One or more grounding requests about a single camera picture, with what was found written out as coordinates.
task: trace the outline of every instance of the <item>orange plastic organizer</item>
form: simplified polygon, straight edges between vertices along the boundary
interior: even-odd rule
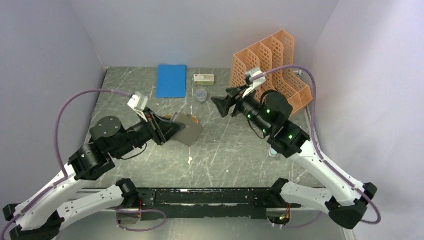
[[[234,54],[229,86],[235,88],[245,85],[245,73],[250,69],[260,67],[262,72],[267,72],[280,66],[291,65],[294,55],[295,38],[281,30]],[[313,99],[311,88],[300,80],[291,68],[268,75],[254,98],[259,101],[262,93],[268,90],[277,90],[288,99],[288,103],[293,106],[291,115],[306,107]]]

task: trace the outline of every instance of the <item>clear plastic cup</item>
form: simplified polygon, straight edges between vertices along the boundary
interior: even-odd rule
[[[205,89],[197,89],[195,93],[196,99],[201,103],[206,103],[208,99],[208,92]]]

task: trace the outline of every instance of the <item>small box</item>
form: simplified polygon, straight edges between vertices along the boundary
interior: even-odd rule
[[[195,74],[193,77],[194,85],[213,86],[215,84],[215,75],[213,74]]]

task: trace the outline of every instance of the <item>blue mat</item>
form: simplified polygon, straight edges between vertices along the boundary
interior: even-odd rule
[[[186,65],[159,65],[156,98],[185,98],[186,68]]]

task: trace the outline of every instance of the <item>table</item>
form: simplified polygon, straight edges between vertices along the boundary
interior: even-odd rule
[[[191,147],[177,141],[169,141],[164,146],[149,141],[143,154],[131,160],[115,160],[116,167],[90,187],[108,188],[121,178],[130,178],[140,188],[270,187],[278,178],[308,187],[322,187],[296,163],[281,155],[270,157],[269,144],[252,132],[245,117],[220,116],[211,96],[225,96],[230,71],[228,68],[188,68],[185,98],[155,98],[157,68],[110,67],[102,88],[128,93],[139,91],[149,97],[147,106],[161,116],[179,111],[192,114],[199,119],[203,132]],[[194,85],[194,74],[214,74],[215,85]],[[207,90],[205,104],[194,97],[199,88]],[[127,102],[119,95],[101,93],[90,128],[108,116],[118,117],[125,128],[138,123],[136,113]],[[299,111],[290,120],[310,134],[306,110]],[[134,150],[130,155],[139,152]]]

